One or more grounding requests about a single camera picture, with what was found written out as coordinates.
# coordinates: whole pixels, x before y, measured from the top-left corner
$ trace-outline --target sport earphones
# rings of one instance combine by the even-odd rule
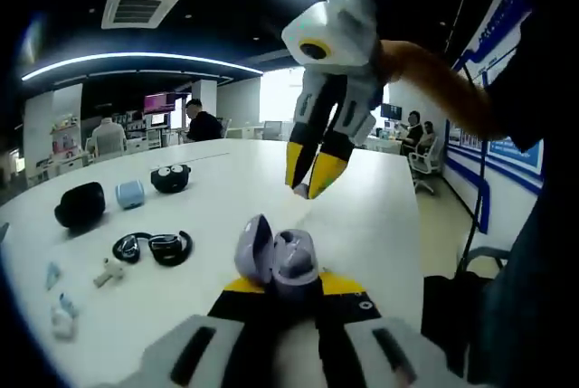
[[[152,235],[147,232],[133,232],[120,238],[113,245],[113,255],[118,260],[135,264],[139,261],[141,252],[138,239],[147,239],[153,258],[163,266],[178,266],[189,258],[193,250],[193,239],[186,232],[179,232],[178,235]]]

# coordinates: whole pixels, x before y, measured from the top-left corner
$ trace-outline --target desk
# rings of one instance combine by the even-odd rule
[[[256,139],[263,132],[263,125],[247,128],[228,128],[225,137],[233,139]]]
[[[370,151],[380,151],[382,153],[400,154],[402,141],[396,139],[382,139],[380,137],[369,136],[364,145]]]
[[[185,161],[192,170],[183,192],[160,194],[149,183],[152,169]],[[280,141],[219,139],[160,148],[61,175],[0,208],[2,221],[11,223],[0,250],[18,307],[72,385],[125,378],[138,369],[148,345],[193,314],[206,314],[223,287],[238,277],[234,249],[242,227],[257,213],[265,213],[274,231],[310,232],[320,268],[356,279],[383,315],[402,317],[420,330],[420,227],[406,159],[355,150],[345,173],[313,201],[284,185],[285,161],[286,143]],[[136,178],[147,200],[122,211],[115,185]],[[53,209],[62,193],[90,181],[102,184],[106,212],[98,227],[72,237],[56,222]],[[102,289],[92,284],[119,237],[179,230],[195,240],[191,258],[181,266],[157,265],[147,245],[141,245],[141,261],[127,267],[122,282]],[[49,261],[62,268],[62,277],[47,292]],[[50,306],[61,292],[81,312],[70,344],[57,342],[50,329]],[[317,339],[309,338],[308,356],[315,356]],[[302,363],[319,365],[299,356]],[[305,377],[292,368],[289,378]]]

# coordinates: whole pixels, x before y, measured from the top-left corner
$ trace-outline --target ceiling light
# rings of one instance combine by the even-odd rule
[[[263,71],[255,70],[250,67],[244,67],[238,64],[231,64],[230,62],[210,60],[209,58],[200,58],[198,56],[188,56],[188,55],[175,55],[173,53],[156,53],[156,52],[115,52],[115,53],[100,53],[97,55],[87,55],[81,56],[79,58],[72,58],[71,60],[65,60],[56,62],[55,64],[47,65],[41,69],[32,71],[22,77],[23,81],[30,80],[31,78],[38,76],[39,74],[46,73],[47,71],[58,69],[65,65],[76,64],[77,62],[93,61],[93,60],[104,60],[106,58],[131,58],[131,57],[143,57],[143,58],[168,58],[172,60],[184,60],[184,61],[195,61],[195,62],[206,62],[208,64],[222,65],[223,67],[231,67],[232,69],[250,71],[252,73],[263,74]]]

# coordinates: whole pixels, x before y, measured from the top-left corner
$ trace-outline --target black ceiling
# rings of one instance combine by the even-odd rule
[[[52,88],[54,82],[88,72],[162,69],[200,71],[223,76],[251,76],[250,73],[223,69],[191,62],[167,62],[158,59],[123,59],[112,62],[76,64],[45,73],[27,82],[23,88],[20,77],[50,63],[104,52],[166,52],[194,55],[227,62],[244,63],[251,57],[283,49],[281,30],[295,16],[318,0],[179,0],[165,20],[155,30],[116,29],[102,30],[100,22],[106,0],[18,0],[16,11],[21,16],[11,27],[22,46],[13,53],[10,71],[12,83],[4,100],[12,100],[5,109],[12,123],[17,124],[19,105],[38,90]],[[474,33],[490,0],[465,0],[460,21],[447,48],[451,27],[457,15],[460,0],[375,0],[378,6],[378,32],[381,38],[408,40],[430,49],[453,62]],[[28,34],[24,28],[32,22]],[[291,58],[247,63],[260,70],[271,70],[295,64]],[[118,86],[119,76],[111,79]],[[157,85],[151,88],[181,84],[182,77],[155,76]]]

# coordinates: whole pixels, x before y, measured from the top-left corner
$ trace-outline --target black cartoon earbuds case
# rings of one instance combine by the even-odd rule
[[[151,184],[163,194],[175,194],[187,186],[190,172],[187,165],[163,166],[151,173]]]

